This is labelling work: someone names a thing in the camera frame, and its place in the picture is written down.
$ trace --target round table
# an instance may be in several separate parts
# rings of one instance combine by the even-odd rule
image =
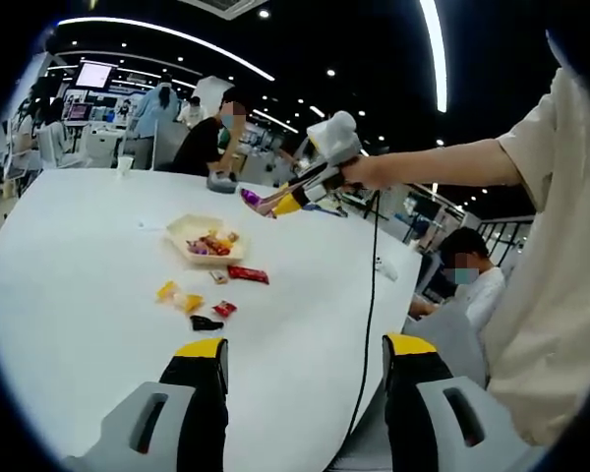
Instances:
[[[244,185],[268,195],[273,189]],[[222,218],[251,239],[241,263],[270,285],[215,285],[165,238],[186,214]],[[44,171],[0,231],[0,370],[32,430],[58,458],[81,455],[101,419],[174,352],[207,336],[229,340],[227,472],[321,472],[338,451],[363,368],[373,225],[299,211],[272,220],[205,179],[109,169]],[[381,336],[404,324],[420,258],[380,232],[369,376],[360,414],[382,377]],[[175,280],[238,306],[222,331],[193,332],[155,303]]]

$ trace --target black ceiling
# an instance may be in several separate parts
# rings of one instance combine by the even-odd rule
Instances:
[[[53,53],[136,54],[203,76],[233,76],[255,108],[290,120],[300,132],[319,120],[311,104],[325,113],[345,109],[357,116],[363,110],[366,116],[357,116],[359,135],[370,151],[379,145],[398,151],[431,148],[436,139],[453,145],[508,131],[548,90],[557,66],[539,15],[526,0],[436,3],[447,66],[446,113],[436,107],[433,60],[419,0],[272,0],[262,5],[271,12],[268,20],[254,10],[231,22],[176,0],[141,5],[101,1],[91,12],[194,35],[260,67],[274,82],[191,41],[126,25],[62,26],[47,47]],[[64,59],[77,63],[81,55]],[[118,62],[110,56],[86,56]],[[164,66],[125,57],[123,67],[161,73]],[[335,77],[327,76],[328,68],[336,71]],[[183,82],[195,84],[199,78],[168,69]],[[305,103],[299,104],[299,98]],[[439,192],[457,204],[468,202],[467,208],[483,219],[533,212],[521,188],[495,188],[485,195],[481,189],[440,186]]]

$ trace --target blue shirt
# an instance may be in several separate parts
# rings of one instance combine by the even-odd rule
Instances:
[[[159,91],[164,87],[170,88],[170,102],[166,108],[159,103]],[[152,138],[155,135],[155,123],[157,120],[173,121],[179,112],[179,98],[170,84],[159,84],[147,92],[140,101],[134,118],[138,118],[136,133],[139,138]]]

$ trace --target black cable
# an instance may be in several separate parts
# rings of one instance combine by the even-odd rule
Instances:
[[[343,444],[341,447],[345,445],[345,442],[352,434],[352,429],[354,428],[354,423],[356,423],[356,416],[358,415],[358,409],[361,406],[361,400],[363,399],[363,393],[365,391],[365,382],[367,380],[367,368],[369,364],[370,358],[370,331],[372,330],[372,316],[374,314],[374,300],[376,299],[376,249],[378,247],[378,217],[379,217],[379,210],[381,206],[381,191],[376,190],[374,192],[374,196],[372,199],[372,207],[376,205],[375,210],[375,217],[374,217],[374,250],[372,252],[372,291],[371,291],[371,298],[370,298],[370,313],[367,315],[367,328],[365,329],[365,354],[364,354],[364,364],[363,364],[363,377],[361,379],[361,386],[358,390],[358,398],[356,399],[356,406],[354,407],[354,412],[352,413],[352,419],[350,420],[350,426],[347,429],[347,434],[345,435],[345,439],[343,440]]]

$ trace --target paper cup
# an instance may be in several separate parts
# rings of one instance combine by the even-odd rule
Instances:
[[[134,163],[134,158],[128,155],[121,155],[118,157],[118,177],[124,177],[129,173],[129,169]]]

